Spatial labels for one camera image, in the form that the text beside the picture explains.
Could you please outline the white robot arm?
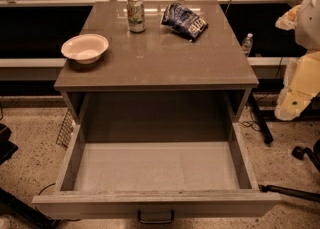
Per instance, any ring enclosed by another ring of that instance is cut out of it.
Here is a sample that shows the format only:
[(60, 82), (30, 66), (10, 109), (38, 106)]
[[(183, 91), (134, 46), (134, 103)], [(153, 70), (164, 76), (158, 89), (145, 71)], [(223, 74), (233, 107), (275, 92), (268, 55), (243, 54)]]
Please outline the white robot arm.
[(306, 49), (299, 59), (290, 59), (274, 114), (291, 121), (320, 93), (320, 0), (303, 0), (279, 17), (277, 28), (295, 31), (295, 42)]

